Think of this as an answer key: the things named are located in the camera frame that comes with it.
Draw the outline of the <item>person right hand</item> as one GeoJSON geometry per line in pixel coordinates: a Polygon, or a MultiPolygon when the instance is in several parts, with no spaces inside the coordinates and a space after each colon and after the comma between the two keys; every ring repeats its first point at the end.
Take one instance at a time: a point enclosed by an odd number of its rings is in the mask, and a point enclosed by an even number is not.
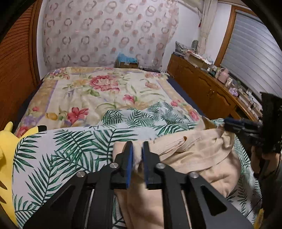
{"type": "Polygon", "coordinates": [[[278,153],[268,153],[268,154],[263,154],[263,153],[257,153],[256,147],[252,146],[251,147],[251,168],[256,174],[263,174],[263,175],[268,175],[273,171],[276,171],[276,169],[279,166],[280,162],[280,155],[278,153]],[[267,168],[263,171],[263,166],[260,166],[261,163],[266,163],[268,162],[267,168]]]}

